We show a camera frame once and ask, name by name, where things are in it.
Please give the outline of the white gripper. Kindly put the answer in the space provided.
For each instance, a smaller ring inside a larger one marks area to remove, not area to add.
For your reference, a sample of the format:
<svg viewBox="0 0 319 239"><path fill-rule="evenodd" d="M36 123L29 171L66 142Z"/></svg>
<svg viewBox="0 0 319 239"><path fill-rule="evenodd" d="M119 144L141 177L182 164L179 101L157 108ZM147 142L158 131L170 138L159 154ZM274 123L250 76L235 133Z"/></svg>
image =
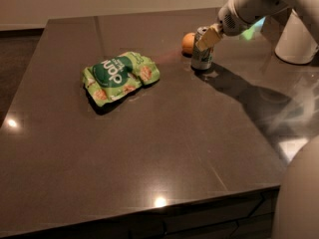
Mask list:
<svg viewBox="0 0 319 239"><path fill-rule="evenodd" d="M217 14L218 23L221 25L222 32L226 36L237 36L250 28L243 19L240 18L235 7L235 0L228 0L228 2L221 7ZM202 36L195 45L202 52L206 49L212 48L215 44L220 42L222 35L215 27L209 27L203 31Z"/></svg>

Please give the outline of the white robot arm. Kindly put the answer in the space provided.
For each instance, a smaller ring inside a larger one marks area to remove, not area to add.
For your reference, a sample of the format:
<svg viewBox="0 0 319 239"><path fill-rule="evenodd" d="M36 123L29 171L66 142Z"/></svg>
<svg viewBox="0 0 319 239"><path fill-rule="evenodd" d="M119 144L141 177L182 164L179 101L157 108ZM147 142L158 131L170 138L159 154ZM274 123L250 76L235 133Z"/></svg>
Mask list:
<svg viewBox="0 0 319 239"><path fill-rule="evenodd" d="M312 38L319 42L319 0L228 0L195 44L201 51L212 48L223 35L237 36L261 18L287 8L297 13Z"/></svg>

